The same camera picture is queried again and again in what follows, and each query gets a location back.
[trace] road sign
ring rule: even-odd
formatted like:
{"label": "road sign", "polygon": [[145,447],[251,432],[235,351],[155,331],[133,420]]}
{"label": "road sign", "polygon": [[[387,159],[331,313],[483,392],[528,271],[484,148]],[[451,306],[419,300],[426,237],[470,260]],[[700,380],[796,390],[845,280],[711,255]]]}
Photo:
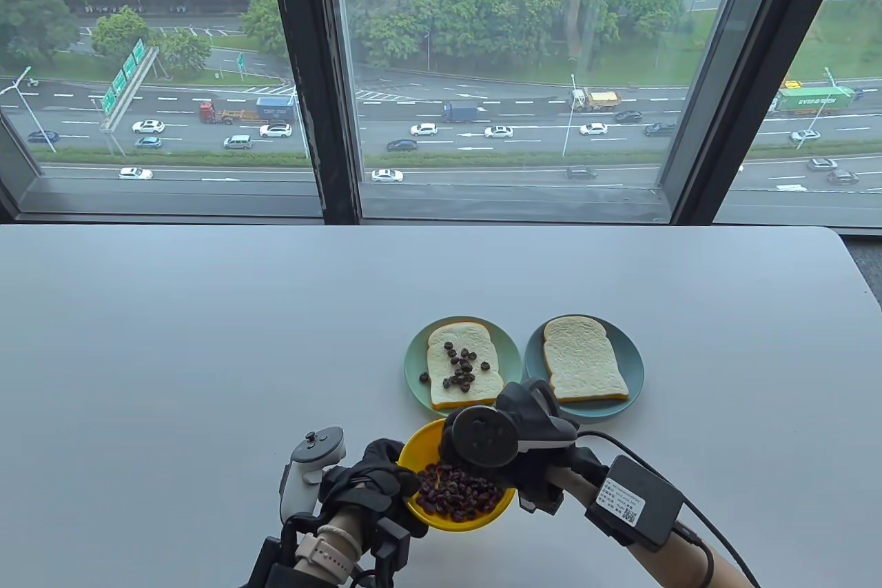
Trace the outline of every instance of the road sign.
{"label": "road sign", "polygon": [[144,55],[146,50],[144,48],[144,41],[142,39],[138,40],[138,43],[135,43],[135,47],[132,49],[132,55],[135,58],[135,61],[138,64],[141,64],[142,59],[144,59]]}
{"label": "road sign", "polygon": [[101,97],[101,107],[104,108],[104,114],[106,115],[113,112],[114,107],[116,107],[116,94],[113,93],[113,90],[107,90],[104,96]]}
{"label": "road sign", "polygon": [[138,68],[138,65],[135,64],[135,56],[129,55],[123,63],[123,71],[125,72],[125,77],[129,80],[132,80],[132,75],[135,75],[136,68]]}
{"label": "road sign", "polygon": [[120,71],[118,74],[116,74],[116,78],[113,78],[113,91],[116,93],[117,97],[119,97],[119,95],[123,93],[123,90],[125,89],[125,84],[125,74]]}

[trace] toast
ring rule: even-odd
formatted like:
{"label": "toast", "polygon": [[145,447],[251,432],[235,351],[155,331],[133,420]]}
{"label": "toast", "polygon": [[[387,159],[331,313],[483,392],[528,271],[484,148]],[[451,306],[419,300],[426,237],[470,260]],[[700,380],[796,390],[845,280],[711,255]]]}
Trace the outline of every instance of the toast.
{"label": "toast", "polygon": [[[444,348],[445,342],[453,343],[457,355],[465,348],[475,352],[477,358],[469,361],[475,380],[469,384],[469,392],[462,392],[460,386],[451,384],[445,389],[444,379],[453,376],[456,365],[451,364],[451,357]],[[431,379],[431,401],[433,409],[453,409],[469,405],[490,405],[505,386],[499,374],[499,358],[491,340],[491,334],[485,326],[475,321],[458,321],[445,324],[432,331],[429,335],[429,348],[426,363]],[[482,370],[482,362],[491,366]]]}
{"label": "toast", "polygon": [[545,324],[542,336],[551,389],[558,402],[628,399],[628,386],[599,321],[558,317]]}

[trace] window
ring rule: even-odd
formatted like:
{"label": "window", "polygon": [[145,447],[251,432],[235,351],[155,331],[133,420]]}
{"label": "window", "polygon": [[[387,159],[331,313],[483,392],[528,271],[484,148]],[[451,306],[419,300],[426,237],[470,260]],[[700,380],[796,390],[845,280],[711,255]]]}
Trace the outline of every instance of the window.
{"label": "window", "polygon": [[878,1],[823,1],[719,222],[882,226]]}
{"label": "window", "polygon": [[363,213],[667,223],[731,1],[341,0]]}
{"label": "window", "polygon": [[20,210],[320,215],[276,0],[2,3]]}

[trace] hand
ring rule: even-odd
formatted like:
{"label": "hand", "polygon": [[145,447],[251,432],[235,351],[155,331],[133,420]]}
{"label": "hand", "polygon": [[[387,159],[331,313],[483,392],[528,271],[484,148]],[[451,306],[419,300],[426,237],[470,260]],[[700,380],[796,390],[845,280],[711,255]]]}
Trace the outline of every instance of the hand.
{"label": "hand", "polygon": [[352,468],[335,466],[322,478],[318,500],[320,518],[327,521],[345,505],[359,506],[362,512],[362,552],[371,548],[377,522],[392,519],[412,537],[421,538],[429,528],[407,509],[405,500],[416,494],[420,481],[397,464],[404,443],[378,439],[368,444],[362,461]]}

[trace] truck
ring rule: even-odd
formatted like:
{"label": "truck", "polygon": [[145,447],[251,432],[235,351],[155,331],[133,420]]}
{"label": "truck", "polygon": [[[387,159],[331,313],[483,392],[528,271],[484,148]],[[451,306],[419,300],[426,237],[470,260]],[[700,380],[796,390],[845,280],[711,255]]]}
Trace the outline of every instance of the truck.
{"label": "truck", "polygon": [[233,124],[233,122],[287,121],[294,122],[297,113],[290,97],[261,97],[255,110],[219,110],[214,101],[199,103],[199,121],[205,124]]}
{"label": "truck", "polygon": [[588,91],[585,87],[577,87],[571,90],[573,109],[576,112],[599,112],[614,110],[621,105],[622,98],[618,92]]}
{"label": "truck", "polygon": [[483,108],[479,108],[474,103],[450,101],[444,104],[441,111],[441,119],[451,123],[478,121],[478,112],[482,110]]}
{"label": "truck", "polygon": [[847,108],[858,99],[859,94],[851,87],[800,87],[778,90],[769,112],[784,112],[790,115],[834,112]]}

